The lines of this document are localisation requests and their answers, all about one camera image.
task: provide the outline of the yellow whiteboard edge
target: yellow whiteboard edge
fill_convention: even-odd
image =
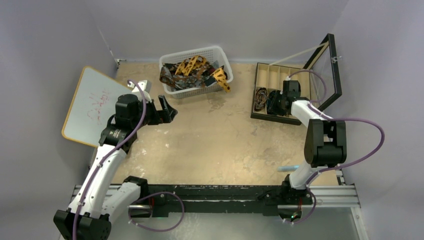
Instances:
[[[122,85],[122,86],[124,86],[124,87],[127,87],[128,89],[131,89],[131,88],[130,88],[130,87],[128,87],[127,85],[124,85],[124,84],[122,84],[122,83],[120,83],[120,82],[116,81],[115,79],[113,79],[113,78],[111,78],[110,76],[108,76],[108,75],[104,74],[103,72],[98,71],[97,69],[95,69],[95,68],[93,68],[93,67],[91,67],[91,66],[85,66],[85,67],[82,69],[81,75],[79,76],[78,84],[76,85],[75,92],[73,93],[72,101],[70,102],[70,106],[69,106],[69,109],[68,109],[67,114],[66,114],[65,122],[64,122],[63,127],[62,127],[62,136],[63,136],[65,139],[68,139],[68,140],[71,140],[71,141],[74,141],[74,142],[77,142],[77,143],[80,143],[80,144],[88,145],[88,146],[90,146],[90,147],[97,148],[97,147],[98,147],[97,145],[93,145],[93,144],[90,144],[90,143],[88,143],[88,142],[79,141],[79,140],[76,140],[76,139],[70,138],[70,137],[68,137],[68,136],[66,136],[66,135],[65,135],[65,127],[66,127],[66,125],[67,125],[67,123],[68,123],[68,118],[69,118],[69,115],[71,114],[72,106],[74,105],[74,100],[75,100],[75,97],[77,96],[77,92],[78,92],[78,88],[80,87],[81,79],[83,79],[84,71],[85,71],[87,68],[90,68],[90,69],[92,69],[92,70],[94,70],[94,71],[98,72],[99,74],[102,74],[103,76],[110,78],[111,80],[115,81],[116,83],[118,83],[118,84],[120,84],[120,85]]]

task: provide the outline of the white plastic basket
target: white plastic basket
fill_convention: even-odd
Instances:
[[[219,46],[209,46],[204,48],[198,48],[188,51],[181,51],[176,53],[171,53],[163,55],[159,59],[159,71],[162,69],[163,64],[176,64],[184,61],[185,59],[192,58],[196,55],[205,57],[208,62],[213,63],[218,61],[219,66],[224,65],[224,71],[227,74],[227,83],[231,83],[233,80],[233,71],[231,70],[230,63],[228,62],[227,56],[225,55],[223,49]],[[194,95],[210,93],[214,91],[222,90],[223,88],[219,86],[216,82],[208,87],[193,87],[182,90],[171,91],[171,87],[163,84],[163,89],[169,95],[175,99],[186,98]]]

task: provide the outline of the display case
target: display case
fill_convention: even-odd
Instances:
[[[300,84],[300,97],[309,100],[320,100],[324,97],[322,101],[316,102],[314,105],[321,111],[325,110],[342,95],[339,59],[336,51],[335,37],[329,33],[321,42],[320,47],[313,52],[303,68],[269,65],[268,63],[258,62],[250,117],[284,124],[300,125],[301,122],[290,114],[274,115],[268,112],[267,104],[269,103],[267,99],[273,91],[282,90],[283,82],[287,76],[301,69],[313,70],[318,73],[325,82],[327,93],[324,97],[324,86],[318,77],[309,72],[301,72],[293,75],[291,78],[291,80],[297,80]]]

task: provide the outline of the white wall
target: white wall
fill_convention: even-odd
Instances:
[[[273,61],[313,47],[348,0],[86,0],[116,58],[220,45],[233,61]],[[310,55],[297,60],[307,60]]]
[[[424,2],[349,0],[334,30],[343,95],[334,117],[380,123],[382,149],[344,170],[355,183],[370,239],[423,239]],[[348,161],[379,141],[379,132],[348,123]]]
[[[115,62],[83,0],[0,1],[0,236],[57,239],[93,148],[61,135],[85,65]]]

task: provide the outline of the beige table surface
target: beige table surface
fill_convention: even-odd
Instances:
[[[250,118],[256,64],[231,68],[230,93],[174,99],[159,82],[158,63],[121,63],[117,81],[150,80],[156,107],[165,95],[178,114],[170,124],[138,130],[112,182],[132,175],[151,184],[280,185],[287,173],[277,167],[304,161],[307,129]],[[336,174],[325,172],[313,185],[338,185]]]

